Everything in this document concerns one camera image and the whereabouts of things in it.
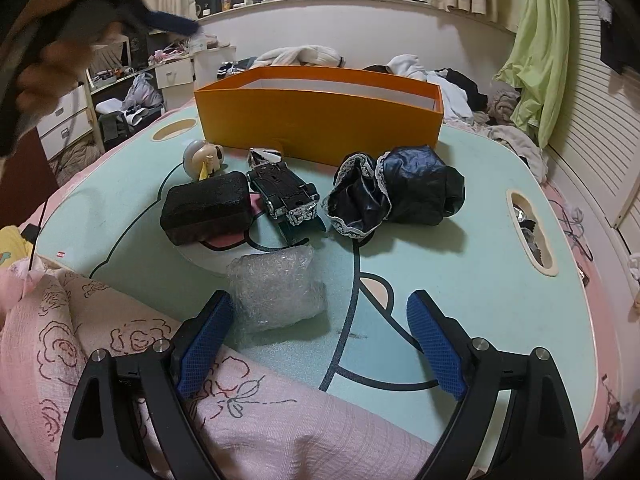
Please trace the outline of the person's left hand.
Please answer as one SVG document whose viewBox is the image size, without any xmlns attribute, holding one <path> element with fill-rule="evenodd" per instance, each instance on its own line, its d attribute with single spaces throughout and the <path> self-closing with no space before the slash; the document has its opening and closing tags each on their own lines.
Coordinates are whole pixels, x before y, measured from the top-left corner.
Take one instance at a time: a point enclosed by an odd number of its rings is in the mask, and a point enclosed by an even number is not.
<svg viewBox="0 0 640 480">
<path fill-rule="evenodd" d="M 24 122 L 15 132 L 22 136 L 43 116 L 53 113 L 60 99 L 77 88 L 80 77 L 92 63 L 96 47 L 112 44 L 122 36 L 123 30 L 122 23 L 111 22 L 95 44 L 56 40 L 44 47 L 38 61 L 26 67 L 17 78 L 16 108 Z"/>
</svg>

